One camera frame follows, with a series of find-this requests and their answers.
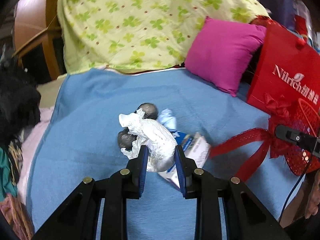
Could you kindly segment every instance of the red paper bag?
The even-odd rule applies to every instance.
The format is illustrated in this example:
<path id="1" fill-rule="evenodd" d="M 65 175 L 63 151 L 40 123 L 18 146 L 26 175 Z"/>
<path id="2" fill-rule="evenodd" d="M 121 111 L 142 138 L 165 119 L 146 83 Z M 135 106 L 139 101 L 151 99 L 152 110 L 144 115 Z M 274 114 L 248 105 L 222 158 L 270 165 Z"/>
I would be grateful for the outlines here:
<path id="1" fill-rule="evenodd" d="M 270 23 L 247 103 L 270 114 L 266 94 L 291 104 L 303 98 L 318 112 L 320 107 L 320 56 L 285 28 Z"/>

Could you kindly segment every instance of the blue blanket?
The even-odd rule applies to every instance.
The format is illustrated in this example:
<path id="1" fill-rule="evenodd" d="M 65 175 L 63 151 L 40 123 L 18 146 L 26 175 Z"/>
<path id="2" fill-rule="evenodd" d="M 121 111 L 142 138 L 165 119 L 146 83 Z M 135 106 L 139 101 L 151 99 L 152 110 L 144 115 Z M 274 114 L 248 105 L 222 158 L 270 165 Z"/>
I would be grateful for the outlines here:
<path id="1" fill-rule="evenodd" d="M 126 166 L 128 158 L 116 142 L 122 130 L 118 115 L 144 102 L 156 104 L 159 111 L 171 109 L 179 130 L 200 132 L 212 145 L 268 125 L 267 114 L 185 69 L 138 76 L 92 69 L 67 76 L 30 172 L 27 208 L 36 230 L 83 177 L 104 179 Z M 217 156 L 204 168 L 228 179 L 259 145 Z M 283 157 L 267 157 L 247 185 L 277 218 L 296 180 Z M 193 239 L 195 210 L 195 200 L 183 199 L 158 174 L 147 172 L 142 198 L 128 200 L 129 239 Z"/>

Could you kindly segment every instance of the dark gray round object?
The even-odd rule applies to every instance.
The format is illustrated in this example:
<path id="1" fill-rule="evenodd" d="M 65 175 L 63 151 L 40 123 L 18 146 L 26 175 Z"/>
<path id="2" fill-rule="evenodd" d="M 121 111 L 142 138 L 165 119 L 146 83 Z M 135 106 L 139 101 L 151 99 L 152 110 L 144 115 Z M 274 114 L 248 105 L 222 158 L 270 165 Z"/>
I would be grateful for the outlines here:
<path id="1" fill-rule="evenodd" d="M 153 120 L 158 119 L 158 109 L 154 104 L 143 103 L 137 108 L 137 110 L 139 110 L 140 108 L 142 108 L 142 110 L 144 111 L 143 119 L 153 119 Z"/>
<path id="2" fill-rule="evenodd" d="M 132 143 L 137 139 L 136 135 L 128 134 L 129 129 L 125 127 L 118 133 L 118 146 L 119 148 L 125 148 L 126 150 L 132 150 Z"/>

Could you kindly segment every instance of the white logo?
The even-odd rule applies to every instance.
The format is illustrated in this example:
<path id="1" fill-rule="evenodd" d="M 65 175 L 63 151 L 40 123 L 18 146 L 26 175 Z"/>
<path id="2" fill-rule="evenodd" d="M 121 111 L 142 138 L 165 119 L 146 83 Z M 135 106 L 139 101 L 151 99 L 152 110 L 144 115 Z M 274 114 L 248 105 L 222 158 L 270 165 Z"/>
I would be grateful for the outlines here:
<path id="1" fill-rule="evenodd" d="M 305 98 L 308 98 L 315 105 L 317 104 L 319 98 L 318 94 L 316 94 L 313 90 L 310 90 L 310 88 L 308 88 L 306 85 L 301 86 L 301 81 L 304 78 L 304 74 L 296 73 L 293 78 L 290 78 L 289 73 L 284 71 L 282 68 L 279 69 L 277 65 L 275 65 L 275 69 L 272 73 L 274 75 L 277 73 L 278 77 L 291 86 L 294 90 L 301 93 Z"/>

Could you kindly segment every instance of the wooden furniture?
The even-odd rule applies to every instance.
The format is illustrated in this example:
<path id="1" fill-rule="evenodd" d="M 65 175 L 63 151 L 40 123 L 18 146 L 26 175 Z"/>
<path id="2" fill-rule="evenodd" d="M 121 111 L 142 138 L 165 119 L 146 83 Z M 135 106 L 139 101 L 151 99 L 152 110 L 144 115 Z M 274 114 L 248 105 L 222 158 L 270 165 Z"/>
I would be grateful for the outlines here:
<path id="1" fill-rule="evenodd" d="M 38 84 L 66 72 L 57 0 L 20 0 L 14 24 L 16 55 Z"/>

